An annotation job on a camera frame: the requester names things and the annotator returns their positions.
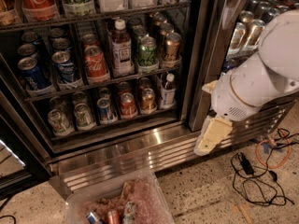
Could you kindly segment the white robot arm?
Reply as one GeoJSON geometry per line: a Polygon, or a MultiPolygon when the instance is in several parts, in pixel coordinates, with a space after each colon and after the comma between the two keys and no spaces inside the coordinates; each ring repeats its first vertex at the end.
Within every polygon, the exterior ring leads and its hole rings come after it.
{"type": "Polygon", "coordinates": [[[203,91],[211,95],[216,116],[206,117],[194,153],[205,156],[243,121],[262,106],[299,91],[299,10],[284,12],[265,25],[258,50],[244,63],[203,91]]]}

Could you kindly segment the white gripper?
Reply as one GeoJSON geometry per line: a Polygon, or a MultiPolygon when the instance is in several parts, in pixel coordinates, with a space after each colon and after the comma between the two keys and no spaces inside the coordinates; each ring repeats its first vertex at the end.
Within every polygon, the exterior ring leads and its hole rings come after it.
{"type": "Polygon", "coordinates": [[[235,68],[218,81],[213,80],[202,87],[202,91],[212,93],[211,106],[220,117],[205,118],[201,133],[195,142],[196,155],[209,154],[226,138],[233,129],[231,120],[242,121],[261,110],[262,85],[262,74],[245,68],[235,68]]]}

